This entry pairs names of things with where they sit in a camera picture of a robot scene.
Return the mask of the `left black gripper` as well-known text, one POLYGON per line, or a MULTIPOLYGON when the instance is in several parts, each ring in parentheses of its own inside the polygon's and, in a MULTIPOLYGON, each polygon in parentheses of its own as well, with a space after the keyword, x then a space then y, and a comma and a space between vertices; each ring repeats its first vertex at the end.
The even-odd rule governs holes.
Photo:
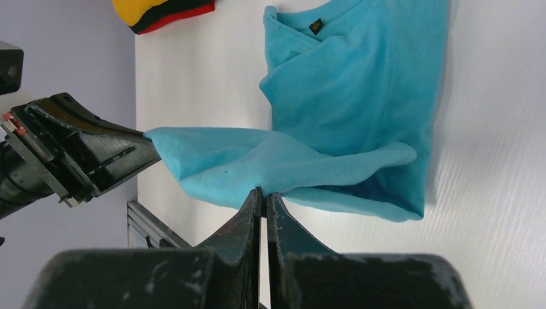
POLYGON ((86 109, 69 93, 34 100, 3 115, 1 127, 1 217, 5 218, 37 200, 57 194, 70 207, 99 197, 160 161, 143 132, 108 122, 86 109), (43 148, 59 135, 54 126, 126 139, 105 145, 95 153, 97 163, 86 172, 90 183, 75 175, 75 163, 59 151, 43 148))

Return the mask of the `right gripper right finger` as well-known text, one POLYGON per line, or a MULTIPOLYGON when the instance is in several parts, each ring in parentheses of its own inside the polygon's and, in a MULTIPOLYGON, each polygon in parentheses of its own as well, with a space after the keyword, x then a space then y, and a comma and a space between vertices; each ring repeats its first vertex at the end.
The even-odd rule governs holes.
POLYGON ((279 194, 266 199, 272 308, 472 308, 459 273, 433 254, 340 254, 279 194))

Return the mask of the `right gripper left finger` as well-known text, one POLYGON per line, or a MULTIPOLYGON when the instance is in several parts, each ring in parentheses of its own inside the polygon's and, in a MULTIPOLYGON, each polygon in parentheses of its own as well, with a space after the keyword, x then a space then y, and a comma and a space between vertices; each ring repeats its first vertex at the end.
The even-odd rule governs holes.
POLYGON ((68 250, 51 258, 25 308, 260 308, 262 192, 197 246, 68 250))

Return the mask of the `teal polo shirt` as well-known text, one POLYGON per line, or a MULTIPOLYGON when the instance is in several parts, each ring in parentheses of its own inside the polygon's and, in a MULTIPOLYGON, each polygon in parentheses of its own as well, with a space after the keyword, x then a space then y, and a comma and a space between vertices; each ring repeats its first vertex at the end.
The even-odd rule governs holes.
POLYGON ((388 221, 424 217, 447 1, 329 1, 263 14, 271 128, 145 133, 185 193, 237 209, 249 191, 388 221))

